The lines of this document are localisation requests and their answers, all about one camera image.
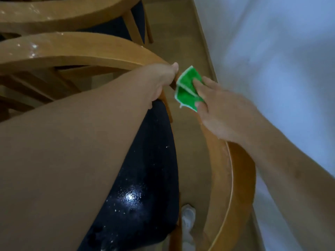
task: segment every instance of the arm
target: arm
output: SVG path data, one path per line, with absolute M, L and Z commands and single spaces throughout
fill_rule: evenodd
M 162 85 L 154 64 L 0 124 L 0 249 L 76 250 Z
M 255 161 L 271 196 L 304 250 L 335 246 L 335 179 L 301 152 L 244 97 L 204 78 L 194 85 L 203 124 L 239 143 Z

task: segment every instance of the chair backrest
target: chair backrest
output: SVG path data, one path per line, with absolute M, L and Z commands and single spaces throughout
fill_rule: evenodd
M 2 76 L 67 65 L 132 70 L 151 63 L 166 63 L 128 40 L 86 32 L 30 35 L 0 42 L 0 48 L 6 49 L 0 52 Z M 13 104 L 2 102 L 0 98 L 0 106 Z M 236 244 L 250 216 L 255 165 L 239 145 L 217 139 L 201 121 L 199 124 L 206 138 L 212 170 L 211 197 L 201 249 L 228 251 Z
M 139 1 L 0 2 L 0 32 L 29 35 L 89 28 L 122 16 Z

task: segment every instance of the green cloth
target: green cloth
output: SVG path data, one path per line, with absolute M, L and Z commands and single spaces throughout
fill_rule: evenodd
M 177 80 L 177 88 L 174 98 L 180 103 L 180 107 L 186 106 L 197 112 L 195 102 L 203 101 L 193 86 L 193 79 L 203 83 L 201 76 L 196 69 L 191 66 L 185 70 Z

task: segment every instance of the forearm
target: forearm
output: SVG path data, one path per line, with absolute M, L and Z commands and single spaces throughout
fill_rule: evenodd
M 0 124 L 2 249 L 74 250 L 148 110 L 136 71 Z
M 254 159 L 271 196 L 304 250 L 335 245 L 335 180 L 267 120 L 247 135 Z

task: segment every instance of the white wall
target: white wall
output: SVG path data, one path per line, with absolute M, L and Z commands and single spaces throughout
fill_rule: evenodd
M 335 0 L 194 0 L 218 81 L 335 175 Z M 301 250 L 257 177 L 267 251 Z

